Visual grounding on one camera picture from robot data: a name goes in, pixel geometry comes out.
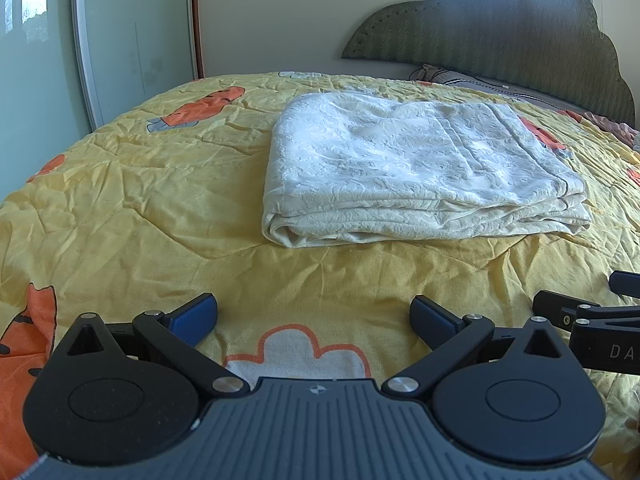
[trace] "metal screw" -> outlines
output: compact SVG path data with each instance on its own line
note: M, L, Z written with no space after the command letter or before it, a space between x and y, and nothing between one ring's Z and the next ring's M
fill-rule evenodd
M218 377L211 383L211 386L221 394L234 394L242 390L244 387L244 381L231 376Z
M420 383L411 377L393 377L386 382L386 385L399 394L410 394L420 387Z

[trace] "white blanket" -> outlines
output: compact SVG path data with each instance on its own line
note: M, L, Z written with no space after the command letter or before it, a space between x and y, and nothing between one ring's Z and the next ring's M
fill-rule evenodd
M262 232L290 248L576 234L585 199L508 105L313 93L273 129Z

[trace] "triangular cutout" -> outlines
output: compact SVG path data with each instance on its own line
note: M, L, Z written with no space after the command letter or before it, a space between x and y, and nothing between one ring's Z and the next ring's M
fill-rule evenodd
M94 327L83 326L78 337L71 345L68 355L91 354L93 352L102 352L104 350L100 344L98 336L95 334Z
M542 357L551 357L558 359L560 352L554 345L554 342L546 333L546 330L536 330L527 344L527 348L524 351L525 354L539 355Z

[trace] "cloud-shaped headboard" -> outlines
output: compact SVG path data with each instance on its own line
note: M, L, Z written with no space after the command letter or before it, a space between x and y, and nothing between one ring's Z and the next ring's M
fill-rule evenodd
M589 0L424 0L367 18L342 53L517 84L635 124L618 54Z

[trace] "yellow quilt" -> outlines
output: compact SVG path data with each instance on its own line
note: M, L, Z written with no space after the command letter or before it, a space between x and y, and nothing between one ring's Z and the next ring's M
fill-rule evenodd
M212 292L218 325L199 349L231 369L382 382L428 352L408 323L417 294L497 326L523 325L541 289L633 303L609 292L607 277L640 272L639 154L587 120L529 104L509 102L574 153L567 164L584 177L594 217L587 232L297 250L265 240L274 122L297 95L339 90L506 102L435 84L292 73L208 78L156 96L77 142L0 207L1 330L27 306L30 283L34 302L52 286L54 300L43 301L57 305L54 341L83 312L126 322ZM297 368L284 362L294 354ZM640 381L591 377L608 413L593 458L612 478L631 478Z

